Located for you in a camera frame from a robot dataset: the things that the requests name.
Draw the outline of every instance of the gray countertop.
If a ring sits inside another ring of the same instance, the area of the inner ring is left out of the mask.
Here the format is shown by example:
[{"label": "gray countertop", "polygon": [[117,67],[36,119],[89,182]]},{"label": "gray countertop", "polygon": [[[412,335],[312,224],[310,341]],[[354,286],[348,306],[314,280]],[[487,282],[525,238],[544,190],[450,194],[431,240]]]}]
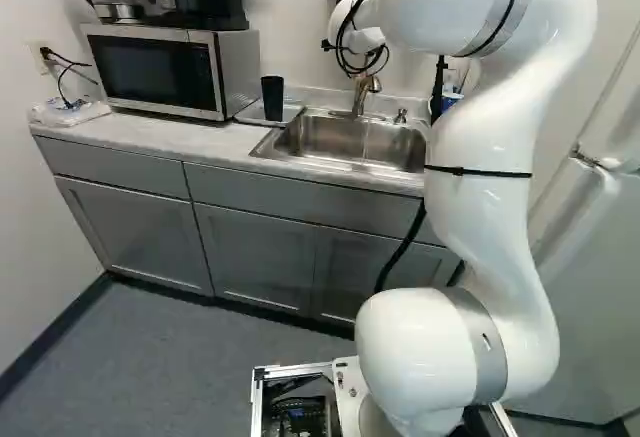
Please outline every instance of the gray countertop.
[{"label": "gray countertop", "polygon": [[30,124],[31,133],[70,142],[260,174],[336,184],[410,197],[422,196],[422,175],[388,179],[251,157],[271,129],[237,123],[200,125],[113,113],[69,128]]}]

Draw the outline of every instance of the black cup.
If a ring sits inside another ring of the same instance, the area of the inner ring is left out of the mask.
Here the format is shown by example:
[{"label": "black cup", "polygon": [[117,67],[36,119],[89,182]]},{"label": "black cup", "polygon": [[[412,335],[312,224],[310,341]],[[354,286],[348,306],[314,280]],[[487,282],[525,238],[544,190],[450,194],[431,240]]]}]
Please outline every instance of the black cup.
[{"label": "black cup", "polygon": [[282,122],[284,79],[279,75],[266,75],[260,81],[266,119],[272,122]]}]

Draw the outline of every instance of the sink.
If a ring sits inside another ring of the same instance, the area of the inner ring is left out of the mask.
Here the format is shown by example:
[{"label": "sink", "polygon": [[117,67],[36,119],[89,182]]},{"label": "sink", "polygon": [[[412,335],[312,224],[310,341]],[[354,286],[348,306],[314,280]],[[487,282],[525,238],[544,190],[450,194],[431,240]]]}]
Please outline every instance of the sink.
[{"label": "sink", "polygon": [[415,178],[424,171],[426,142],[416,129],[374,119],[301,114],[274,129],[251,156],[327,169]]}]

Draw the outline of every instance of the stainless steel microwave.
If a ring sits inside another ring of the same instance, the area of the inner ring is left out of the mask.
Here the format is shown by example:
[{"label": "stainless steel microwave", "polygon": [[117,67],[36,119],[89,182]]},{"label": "stainless steel microwave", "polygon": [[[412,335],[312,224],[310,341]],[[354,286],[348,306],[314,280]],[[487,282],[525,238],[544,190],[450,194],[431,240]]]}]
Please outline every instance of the stainless steel microwave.
[{"label": "stainless steel microwave", "polygon": [[82,24],[112,106],[226,120],[260,98],[256,30]]}]

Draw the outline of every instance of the refrigerator door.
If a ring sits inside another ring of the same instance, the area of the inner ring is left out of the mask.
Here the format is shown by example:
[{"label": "refrigerator door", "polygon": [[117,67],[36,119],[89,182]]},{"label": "refrigerator door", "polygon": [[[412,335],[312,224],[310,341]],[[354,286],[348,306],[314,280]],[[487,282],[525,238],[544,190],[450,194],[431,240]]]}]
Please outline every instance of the refrigerator door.
[{"label": "refrigerator door", "polygon": [[555,182],[530,228],[541,232],[532,243],[560,365],[544,389],[507,407],[605,424],[640,407],[640,175],[568,159]]},{"label": "refrigerator door", "polygon": [[580,152],[610,170],[640,168],[639,33],[640,28],[578,137]]}]

